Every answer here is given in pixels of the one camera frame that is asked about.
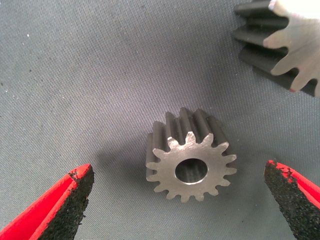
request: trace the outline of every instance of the gear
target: gear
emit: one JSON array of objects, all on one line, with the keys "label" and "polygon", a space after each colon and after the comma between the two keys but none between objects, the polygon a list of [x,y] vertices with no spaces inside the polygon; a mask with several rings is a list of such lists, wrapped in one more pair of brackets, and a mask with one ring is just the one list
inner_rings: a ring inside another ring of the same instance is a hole
[{"label": "gear", "polygon": [[273,76],[291,79],[290,90],[309,82],[320,97],[320,4],[315,0],[260,0],[240,4],[235,12],[247,18],[234,37],[248,45],[245,62]]},{"label": "gear", "polygon": [[185,203],[190,196],[204,200],[204,193],[218,195],[217,185],[228,186],[225,175],[237,172],[227,164],[236,155],[228,155],[229,143],[216,119],[198,109],[193,114],[181,108],[180,117],[167,112],[166,124],[154,122],[148,135],[146,179],[160,182],[156,193],[168,190],[167,199],[181,196]]}]

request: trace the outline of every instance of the spur gear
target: spur gear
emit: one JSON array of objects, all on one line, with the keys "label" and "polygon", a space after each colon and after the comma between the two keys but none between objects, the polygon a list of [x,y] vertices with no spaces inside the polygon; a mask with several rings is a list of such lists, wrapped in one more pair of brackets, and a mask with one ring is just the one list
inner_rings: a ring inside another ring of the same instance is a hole
[{"label": "spur gear", "polygon": [[235,12],[247,19],[245,26],[234,31],[236,39],[247,43],[240,58],[290,80],[292,92],[311,83],[314,95],[320,97],[320,3],[256,0],[237,5]]},{"label": "spur gear", "polygon": [[204,193],[216,196],[217,185],[230,184],[224,176],[237,172],[227,166],[237,157],[228,155],[229,143],[213,116],[184,107],[179,114],[175,118],[167,112],[165,124],[154,122],[147,140],[146,179],[160,182],[154,191],[167,190],[169,200],[180,195],[182,203],[190,196],[203,201]]}]

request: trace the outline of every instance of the machined metal surface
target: machined metal surface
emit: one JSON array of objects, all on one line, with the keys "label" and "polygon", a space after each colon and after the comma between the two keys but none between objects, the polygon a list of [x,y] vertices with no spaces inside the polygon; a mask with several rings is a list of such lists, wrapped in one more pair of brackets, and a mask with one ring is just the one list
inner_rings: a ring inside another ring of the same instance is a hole
[{"label": "machined metal surface", "polygon": [[216,119],[198,109],[181,108],[179,117],[167,112],[165,124],[154,122],[148,135],[146,179],[159,182],[155,192],[167,190],[167,199],[191,196],[203,201],[204,193],[218,195],[216,186],[228,186],[225,175],[237,172],[227,165],[237,157],[229,154],[229,143]]},{"label": "machined metal surface", "polygon": [[246,42],[245,62],[273,76],[290,76],[290,90],[308,83],[320,97],[320,2],[260,0],[240,4],[235,12],[247,19],[234,37]]}]

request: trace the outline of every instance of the gray mat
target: gray mat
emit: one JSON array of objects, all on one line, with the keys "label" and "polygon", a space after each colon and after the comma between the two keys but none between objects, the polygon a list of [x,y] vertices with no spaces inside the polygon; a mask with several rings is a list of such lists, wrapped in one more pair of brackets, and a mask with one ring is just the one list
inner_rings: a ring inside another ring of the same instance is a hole
[{"label": "gray mat", "polygon": [[[95,184],[76,240],[294,239],[267,160],[320,184],[320,100],[238,60],[240,0],[0,4],[0,228],[74,167]],[[180,107],[222,122],[238,173],[181,204],[145,180],[147,133]]]}]

